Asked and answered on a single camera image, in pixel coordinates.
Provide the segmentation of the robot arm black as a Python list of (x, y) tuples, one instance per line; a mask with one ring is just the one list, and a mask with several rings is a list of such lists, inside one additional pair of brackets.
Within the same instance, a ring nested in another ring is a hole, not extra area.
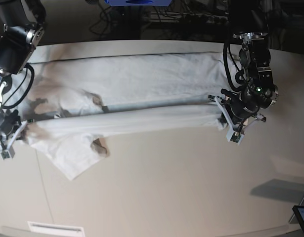
[[(0, 150), (10, 156), (12, 143), (19, 137), (26, 123), (22, 122), (16, 107), (29, 93), (35, 71), (29, 59), (36, 50), (46, 28), (46, 10), (39, 0), (0, 0)], [(28, 87), (13, 104), (8, 105), (4, 95), (12, 87), (12, 76), (22, 70), (30, 75)]]
[[(257, 0), (228, 0), (228, 36), (223, 45), (223, 64), (230, 90), (222, 89), (223, 97), (209, 95), (220, 108), (221, 124), (229, 125), (229, 139), (238, 142), (247, 128), (249, 118), (265, 122), (259, 113), (278, 100), (278, 88), (273, 82), (268, 48), (268, 25)], [(231, 39), (241, 40), (239, 62), (241, 68), (231, 76), (228, 58)]]

